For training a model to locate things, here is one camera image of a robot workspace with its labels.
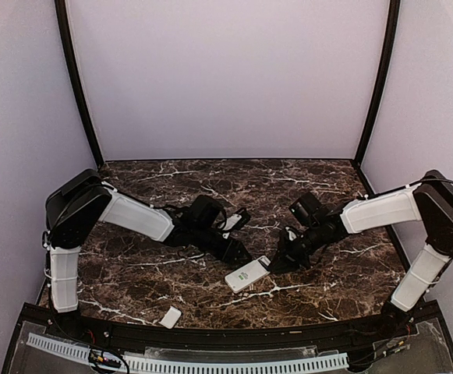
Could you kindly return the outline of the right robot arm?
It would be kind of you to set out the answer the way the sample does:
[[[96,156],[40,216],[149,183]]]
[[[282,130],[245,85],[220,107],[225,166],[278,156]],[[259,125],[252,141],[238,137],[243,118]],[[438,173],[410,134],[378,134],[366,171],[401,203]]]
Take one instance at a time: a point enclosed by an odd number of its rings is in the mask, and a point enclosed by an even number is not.
[[[383,338],[393,337],[404,326],[402,312],[414,308],[453,260],[453,181],[437,170],[408,185],[337,206],[324,204],[308,192],[289,210],[305,229],[287,226],[281,230],[268,267],[271,273],[308,269],[317,250],[350,235],[409,221],[423,223],[425,245],[391,294],[389,302],[394,308],[375,319],[374,330]]]

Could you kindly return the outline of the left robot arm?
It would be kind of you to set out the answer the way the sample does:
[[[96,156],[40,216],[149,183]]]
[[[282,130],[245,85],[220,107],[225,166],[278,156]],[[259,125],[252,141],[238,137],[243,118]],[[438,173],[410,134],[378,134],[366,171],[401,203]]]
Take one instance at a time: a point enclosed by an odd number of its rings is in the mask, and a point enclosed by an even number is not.
[[[86,169],[54,191],[46,200],[46,229],[42,245],[48,252],[55,325],[70,340],[87,332],[78,309],[77,279],[81,247],[99,222],[114,224],[169,247],[194,246],[229,265],[245,264],[252,256],[232,232],[250,220],[244,208],[227,215],[216,199],[200,195],[190,205],[154,206],[120,192]]]

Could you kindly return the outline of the white battery cover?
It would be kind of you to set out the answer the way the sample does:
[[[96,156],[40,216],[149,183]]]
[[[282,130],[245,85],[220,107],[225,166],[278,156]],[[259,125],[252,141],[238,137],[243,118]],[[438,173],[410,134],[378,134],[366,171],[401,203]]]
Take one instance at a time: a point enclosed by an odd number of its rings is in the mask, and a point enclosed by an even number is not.
[[[179,309],[175,308],[174,306],[170,306],[159,323],[167,329],[172,329],[179,321],[181,316],[182,312]]]

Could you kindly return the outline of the white remote control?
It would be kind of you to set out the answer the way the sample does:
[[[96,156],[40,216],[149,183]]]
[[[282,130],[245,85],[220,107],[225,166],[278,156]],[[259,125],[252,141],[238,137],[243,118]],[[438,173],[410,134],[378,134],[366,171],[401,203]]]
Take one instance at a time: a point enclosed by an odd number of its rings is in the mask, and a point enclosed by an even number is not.
[[[235,293],[239,293],[266,277],[270,272],[271,261],[261,256],[225,276],[225,283]]]

